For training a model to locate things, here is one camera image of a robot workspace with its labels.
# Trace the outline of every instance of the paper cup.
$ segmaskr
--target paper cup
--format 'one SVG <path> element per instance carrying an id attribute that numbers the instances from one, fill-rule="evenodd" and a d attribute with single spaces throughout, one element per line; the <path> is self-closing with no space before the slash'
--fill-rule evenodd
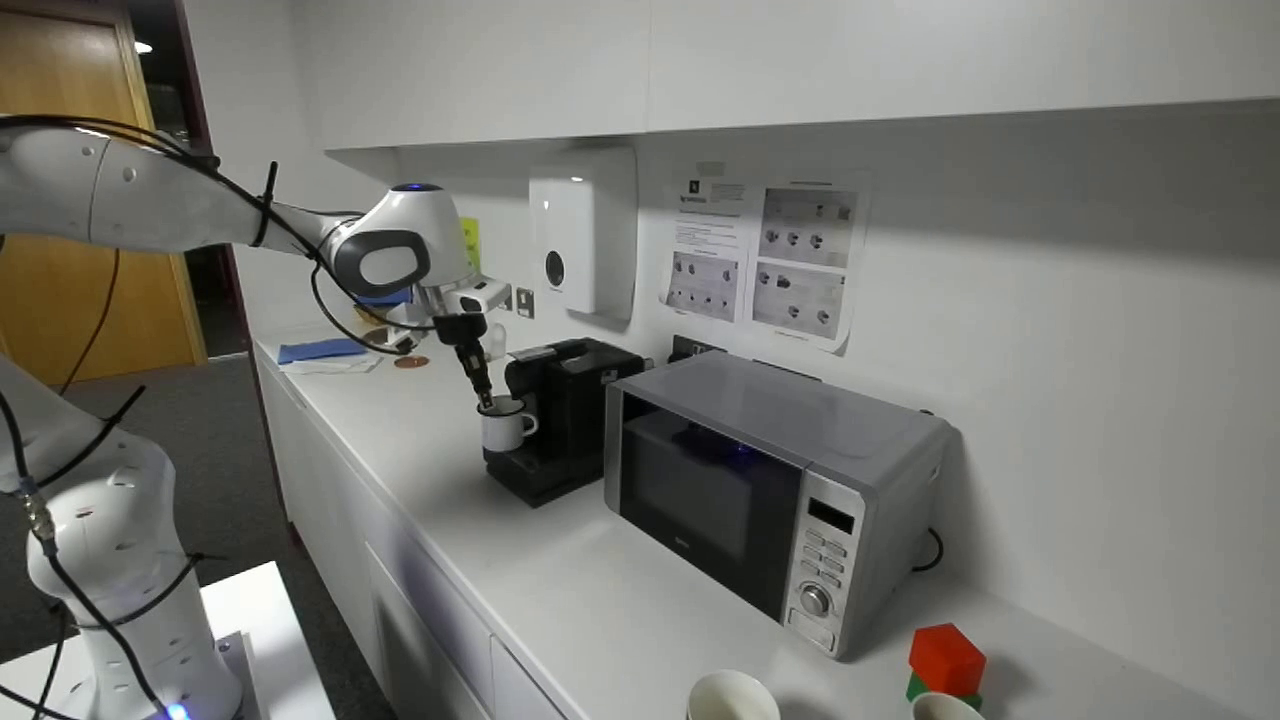
<path id="1" fill-rule="evenodd" d="M 911 720 L 982 720 L 982 714 L 955 696 L 920 693 L 911 702 Z"/>
<path id="2" fill-rule="evenodd" d="M 782 712 L 755 678 L 718 670 L 694 684 L 685 720 L 782 720 Z"/>

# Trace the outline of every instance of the carpet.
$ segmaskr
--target carpet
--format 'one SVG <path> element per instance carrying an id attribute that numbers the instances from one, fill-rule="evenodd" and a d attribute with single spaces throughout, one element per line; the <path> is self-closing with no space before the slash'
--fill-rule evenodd
<path id="1" fill-rule="evenodd" d="M 174 521 L 188 552 L 221 555 L 196 570 L 201 585 L 275 561 L 339 720 L 392 719 L 338 609 L 285 530 L 275 495 L 250 359 L 168 368 L 72 386 L 67 398 L 110 415 L 140 384 L 147 392 L 122 427 L 155 441 L 177 469 Z M 45 596 L 27 579 L 26 524 L 17 503 L 0 514 L 0 662 L 54 641 Z"/>

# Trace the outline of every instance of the coffee machine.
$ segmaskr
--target coffee machine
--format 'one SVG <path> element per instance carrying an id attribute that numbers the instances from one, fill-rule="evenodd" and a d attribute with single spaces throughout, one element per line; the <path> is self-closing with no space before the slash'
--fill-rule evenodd
<path id="1" fill-rule="evenodd" d="M 511 396 L 538 418 L 538 430 L 508 452 L 484 450 L 494 479 L 532 507 L 600 478 L 604 388 L 641 373 L 646 360 L 584 337 L 511 354 Z"/>

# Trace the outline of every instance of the blue napkin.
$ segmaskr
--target blue napkin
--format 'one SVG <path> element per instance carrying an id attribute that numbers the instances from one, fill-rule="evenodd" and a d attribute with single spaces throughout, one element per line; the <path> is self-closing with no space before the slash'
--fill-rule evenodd
<path id="1" fill-rule="evenodd" d="M 413 293 L 406 287 L 404 290 L 396 291 L 385 297 L 365 297 L 364 295 L 357 295 L 356 297 L 370 307 L 394 307 L 401 302 L 413 300 Z"/>
<path id="2" fill-rule="evenodd" d="M 365 348 L 353 340 L 335 338 L 320 340 L 316 342 L 303 342 L 301 345 L 282 345 L 280 356 L 276 363 L 288 365 L 298 360 L 317 360 L 320 357 L 344 357 L 347 355 L 364 355 Z"/>

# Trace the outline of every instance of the microwave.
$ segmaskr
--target microwave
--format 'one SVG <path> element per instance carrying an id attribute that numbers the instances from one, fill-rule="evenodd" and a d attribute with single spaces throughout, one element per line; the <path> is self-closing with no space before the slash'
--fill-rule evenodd
<path id="1" fill-rule="evenodd" d="M 906 577 L 952 434 L 932 414 L 710 351 L 605 391 L 605 503 L 841 657 Z"/>

